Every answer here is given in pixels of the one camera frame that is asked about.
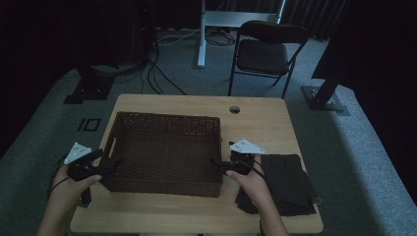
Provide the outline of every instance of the folded dark towel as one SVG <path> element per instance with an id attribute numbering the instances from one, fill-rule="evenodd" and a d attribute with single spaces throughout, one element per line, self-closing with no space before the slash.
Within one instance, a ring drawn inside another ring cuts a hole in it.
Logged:
<path id="1" fill-rule="evenodd" d="M 262 168 L 276 208 L 283 216 L 316 213 L 313 199 L 317 197 L 297 154 L 263 154 Z M 258 213 L 243 188 L 235 201 L 245 212 Z"/>

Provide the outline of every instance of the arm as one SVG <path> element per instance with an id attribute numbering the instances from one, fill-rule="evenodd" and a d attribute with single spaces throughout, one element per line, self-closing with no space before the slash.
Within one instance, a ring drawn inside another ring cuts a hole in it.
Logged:
<path id="1" fill-rule="evenodd" d="M 68 177 L 67 171 L 68 165 L 63 165 L 56 174 L 52 185 L 66 179 Z M 49 196 L 37 235 L 65 235 L 70 213 L 77 206 L 81 194 L 100 179 L 99 175 L 90 176 L 79 182 L 69 178 L 57 185 Z"/>
<path id="2" fill-rule="evenodd" d="M 261 156 L 256 154 L 255 160 L 254 168 L 264 174 L 263 169 L 258 164 L 261 163 Z M 259 174 L 255 171 L 251 171 L 248 175 L 241 175 L 232 170 L 228 170 L 226 174 L 242 186 L 246 194 L 251 198 L 252 203 L 257 207 L 262 227 L 267 236 L 288 235 L 281 216 L 270 195 L 267 183 Z"/>

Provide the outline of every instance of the wicker basket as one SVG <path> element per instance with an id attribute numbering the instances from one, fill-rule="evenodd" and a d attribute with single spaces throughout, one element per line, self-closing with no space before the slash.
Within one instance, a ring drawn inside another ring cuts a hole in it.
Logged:
<path id="1" fill-rule="evenodd" d="M 99 165 L 122 163 L 101 181 L 112 192 L 218 197 L 222 183 L 210 162 L 221 160 L 220 119 L 118 112 Z"/>

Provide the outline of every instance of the desk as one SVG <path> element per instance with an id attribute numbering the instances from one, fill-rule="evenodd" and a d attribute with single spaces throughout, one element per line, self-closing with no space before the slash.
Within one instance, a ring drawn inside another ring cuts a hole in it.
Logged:
<path id="1" fill-rule="evenodd" d="M 230 106 L 238 106 L 240 113 L 232 114 Z M 228 142 L 241 138 L 268 153 L 301 156 L 286 105 L 280 98 L 122 94 L 110 116 L 102 148 L 118 111 L 219 117 L 223 159 L 230 153 Z M 91 205 L 77 208 L 71 228 L 75 232 L 102 233 L 259 233 L 259 216 L 245 213 L 234 203 L 239 186 L 228 177 L 223 180 L 218 198 L 110 193 L 97 183 L 91 186 Z M 321 232 L 323 223 L 315 208 L 317 214 L 283 217 L 288 231 Z"/>
<path id="2" fill-rule="evenodd" d="M 278 13 L 248 13 L 206 11 L 206 0 L 202 0 L 202 18 L 200 27 L 199 61 L 197 66 L 203 68 L 206 64 L 206 26 L 240 28 L 242 24 L 252 20 L 279 23 L 284 1 L 278 8 Z"/>

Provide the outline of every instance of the table hole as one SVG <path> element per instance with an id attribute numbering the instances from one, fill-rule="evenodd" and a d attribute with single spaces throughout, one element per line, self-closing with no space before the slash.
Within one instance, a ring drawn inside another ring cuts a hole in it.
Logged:
<path id="1" fill-rule="evenodd" d="M 229 111 L 233 114 L 238 114 L 240 112 L 239 106 L 230 106 Z"/>

